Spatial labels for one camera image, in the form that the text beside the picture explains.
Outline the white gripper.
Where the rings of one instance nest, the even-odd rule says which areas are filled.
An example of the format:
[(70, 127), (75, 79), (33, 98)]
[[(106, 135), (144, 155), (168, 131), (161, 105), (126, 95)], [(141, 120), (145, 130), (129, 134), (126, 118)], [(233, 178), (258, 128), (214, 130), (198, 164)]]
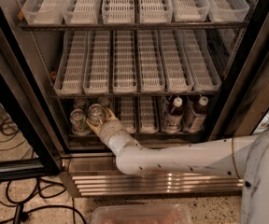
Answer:
[(98, 135), (101, 141), (109, 141), (111, 138), (121, 138), (122, 124), (115, 116), (113, 111), (108, 107), (105, 108), (106, 120), (104, 124), (93, 124), (89, 120), (86, 121), (88, 127)]

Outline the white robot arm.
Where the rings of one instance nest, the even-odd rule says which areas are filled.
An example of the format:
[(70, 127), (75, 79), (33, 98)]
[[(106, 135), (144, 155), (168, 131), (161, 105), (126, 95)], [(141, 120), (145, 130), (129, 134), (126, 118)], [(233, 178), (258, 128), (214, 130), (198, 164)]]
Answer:
[(269, 224), (269, 131), (152, 149), (134, 139), (110, 109), (106, 110), (104, 119), (87, 119), (86, 123), (113, 152), (122, 173), (147, 175), (178, 171), (242, 179), (240, 224)]

